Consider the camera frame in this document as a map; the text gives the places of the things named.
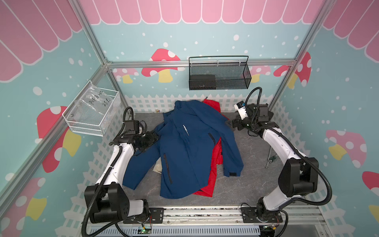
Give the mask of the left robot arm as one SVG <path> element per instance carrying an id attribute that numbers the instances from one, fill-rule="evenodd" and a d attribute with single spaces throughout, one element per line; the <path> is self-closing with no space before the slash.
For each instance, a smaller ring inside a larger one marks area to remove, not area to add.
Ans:
<path id="1" fill-rule="evenodd" d="M 81 235 L 88 237 L 88 223 L 105 223 L 92 233 L 95 237 L 111 226 L 115 226 L 122 236 L 127 234 L 119 226 L 125 220 L 135 220 L 145 229 L 151 222 L 152 214 L 146 199 L 130 200 L 122 188 L 125 172 L 133 156 L 138 156 L 158 142 L 159 136 L 147 130 L 147 124 L 135 120 L 134 111 L 127 107 L 122 116 L 121 129 L 109 143 L 113 154 L 104 173 L 96 184 L 88 186 L 84 192 L 87 210 L 82 221 Z"/>

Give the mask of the blue jacket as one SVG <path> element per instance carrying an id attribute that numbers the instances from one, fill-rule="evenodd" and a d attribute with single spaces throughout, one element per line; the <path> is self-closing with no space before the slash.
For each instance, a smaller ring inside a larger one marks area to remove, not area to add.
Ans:
<path id="1" fill-rule="evenodd" d="M 211 106 L 197 101 L 176 101 L 154 129 L 159 141 L 136 153 L 126 169 L 123 186 L 136 189 L 147 172 L 161 159 L 160 196 L 179 199 L 208 185 L 212 154 L 222 145 L 224 176 L 238 177 L 244 164 L 227 118 Z"/>

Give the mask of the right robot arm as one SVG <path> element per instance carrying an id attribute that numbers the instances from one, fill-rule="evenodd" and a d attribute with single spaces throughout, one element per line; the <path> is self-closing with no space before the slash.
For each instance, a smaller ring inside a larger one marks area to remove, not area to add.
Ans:
<path id="1" fill-rule="evenodd" d="M 250 94 L 258 92 L 256 103 L 250 104 L 249 97 L 238 102 L 235 109 L 238 116 L 227 121 L 232 129 L 246 129 L 249 136 L 260 137 L 275 151 L 283 163 L 278 178 L 278 186 L 267 196 L 260 198 L 255 207 L 241 206 L 245 223 L 281 222 L 283 208 L 294 202 L 303 202 L 314 206 L 328 204 L 333 196 L 330 182 L 319 169 L 316 158 L 301 153 L 281 132 L 279 126 L 271 121 L 273 113 L 267 104 L 260 103 L 262 88 L 254 88 Z M 321 179 L 326 187 L 326 197 L 321 201 L 310 201 L 304 197 L 315 193 Z"/>

